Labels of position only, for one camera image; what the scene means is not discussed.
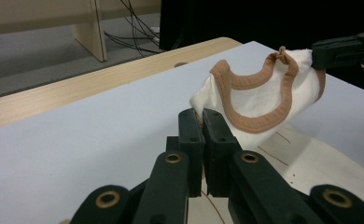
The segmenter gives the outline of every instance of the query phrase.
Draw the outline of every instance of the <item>white cloth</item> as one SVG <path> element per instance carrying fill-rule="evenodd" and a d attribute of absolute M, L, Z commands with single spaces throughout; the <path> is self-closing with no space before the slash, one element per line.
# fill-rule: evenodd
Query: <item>white cloth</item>
<path fill-rule="evenodd" d="M 280 48 L 279 55 L 289 55 L 299 67 L 299 72 L 292 80 L 291 88 L 291 106 L 290 109 L 281 109 L 286 113 L 285 117 L 279 119 L 280 122 L 273 123 L 270 120 L 262 120 L 261 123 L 268 125 L 269 128 L 258 132 L 242 131 L 236 125 L 232 124 L 230 117 L 225 112 L 224 102 L 222 102 L 221 92 L 219 92 L 216 77 L 214 77 L 214 69 L 211 70 L 209 77 L 203 84 L 203 87 L 198 90 L 191 98 L 190 104 L 195 109 L 198 118 L 202 118 L 204 108 L 213 109 L 221 113 L 228 122 L 233 135 L 238 139 L 243 149 L 253 149 L 263 143 L 266 139 L 272 136 L 284 124 L 292 120 L 296 115 L 302 112 L 309 105 L 312 105 L 320 98 L 325 86 L 325 71 L 322 71 L 322 77 L 311 67 L 312 57 L 310 49 L 286 50 Z M 236 90 L 231 88 L 231 105 L 235 112 L 246 118 L 261 119 L 260 116 L 265 114 L 275 113 L 274 110 L 284 101 L 282 88 L 283 79 L 286 76 L 288 67 L 291 63 L 283 64 L 279 58 L 275 60 L 273 66 L 273 75 L 262 85 L 247 90 Z M 263 70 L 269 69 L 268 64 L 263 65 Z M 238 77 L 246 77 L 253 75 L 236 75 Z"/>

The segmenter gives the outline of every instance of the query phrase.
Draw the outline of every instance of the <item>white fabric bag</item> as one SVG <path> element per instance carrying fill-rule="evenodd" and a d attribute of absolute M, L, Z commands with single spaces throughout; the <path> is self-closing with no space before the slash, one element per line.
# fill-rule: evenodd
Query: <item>white fabric bag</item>
<path fill-rule="evenodd" d="M 219 61 L 190 98 L 198 120 L 204 108 L 216 110 L 241 147 L 253 150 L 321 97 L 326 73 L 311 67 L 311 52 L 281 47 L 251 75 L 236 75 L 226 60 Z"/>

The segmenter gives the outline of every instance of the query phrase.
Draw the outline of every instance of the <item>floor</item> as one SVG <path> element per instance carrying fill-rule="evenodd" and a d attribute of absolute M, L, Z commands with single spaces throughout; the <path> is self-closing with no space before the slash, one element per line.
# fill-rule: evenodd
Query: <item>floor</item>
<path fill-rule="evenodd" d="M 102 63 L 74 39 L 70 25 L 0 35 L 0 97 L 160 53 L 159 27 L 160 13 L 103 21 L 113 40 L 105 37 Z"/>

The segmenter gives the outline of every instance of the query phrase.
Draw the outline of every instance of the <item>table surface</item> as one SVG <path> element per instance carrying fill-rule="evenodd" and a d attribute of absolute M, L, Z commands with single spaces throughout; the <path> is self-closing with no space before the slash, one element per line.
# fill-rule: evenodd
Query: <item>table surface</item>
<path fill-rule="evenodd" d="M 258 43 L 218 38 L 0 98 L 0 211 L 10 211 L 15 223 L 54 223 L 70 218 L 98 186 L 117 183 L 130 189 L 148 177 L 164 151 L 164 136 L 177 134 L 176 114 L 189 106 L 211 64 L 226 58 L 253 72 L 270 52 Z M 178 63 L 189 65 L 174 69 Z M 320 101 L 292 122 L 306 128 L 304 133 L 286 127 L 279 133 L 289 143 L 277 135 L 262 148 L 296 189 L 308 193 L 312 185 L 330 183 L 364 199 L 364 168 L 337 150 L 351 142 L 364 146 L 364 137 L 358 136 L 364 135 L 364 91 L 332 77 L 327 88 Z M 341 100 L 345 94 L 348 101 Z M 353 141 L 330 139 L 335 149 L 315 139 L 338 132 L 329 126 L 349 131 L 342 134 L 350 138 L 350 133 L 358 134 Z M 227 203 L 212 200 L 230 223 Z M 189 223 L 222 223 L 202 221 L 217 217 L 214 210 L 203 216 L 205 202 L 204 197 L 190 200 L 189 217 L 197 219 Z M 39 203 L 32 207 L 35 211 L 29 210 L 33 203 Z M 0 223 L 7 223 L 7 217 L 0 217 Z"/>

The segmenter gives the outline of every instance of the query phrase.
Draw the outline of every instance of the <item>cable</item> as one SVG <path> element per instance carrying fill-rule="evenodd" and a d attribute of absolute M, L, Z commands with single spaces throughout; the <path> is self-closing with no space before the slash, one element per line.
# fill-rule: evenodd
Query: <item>cable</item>
<path fill-rule="evenodd" d="M 128 20 L 127 18 L 125 18 L 125 20 L 132 26 L 133 37 L 120 37 L 120 36 L 112 35 L 106 31 L 104 31 L 104 34 L 112 42 L 114 42 L 116 44 L 122 45 L 122 46 L 130 48 L 130 49 L 138 50 L 138 52 L 140 53 L 140 55 L 142 57 L 146 57 L 146 55 L 143 52 L 149 52 L 149 53 L 154 53 L 154 54 L 164 52 L 164 50 L 154 51 L 154 50 L 150 50 L 150 49 L 143 49 L 139 46 L 138 40 L 147 39 L 147 40 L 150 40 L 153 44 L 155 44 L 158 47 L 159 44 L 156 41 L 154 41 L 154 38 L 158 38 L 158 36 L 155 32 L 153 32 L 151 29 L 149 29 L 149 27 L 147 27 L 147 25 L 135 14 L 130 0 L 127 0 L 127 2 L 125 2 L 124 0 L 120 0 L 120 2 L 130 11 L 130 19 Z M 125 40 L 132 40 L 133 45 L 127 43 Z"/>

